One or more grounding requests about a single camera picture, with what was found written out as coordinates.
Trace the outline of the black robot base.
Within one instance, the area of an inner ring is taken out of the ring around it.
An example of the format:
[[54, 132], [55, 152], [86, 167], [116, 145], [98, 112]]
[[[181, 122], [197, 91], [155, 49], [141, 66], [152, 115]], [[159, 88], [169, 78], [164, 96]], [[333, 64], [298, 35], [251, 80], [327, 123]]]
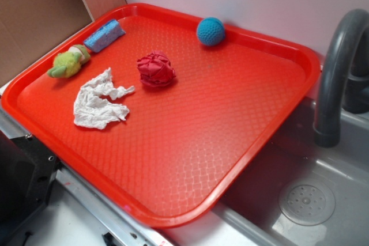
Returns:
[[48, 204], [59, 159], [36, 137], [1, 134], [1, 223], [23, 221]]

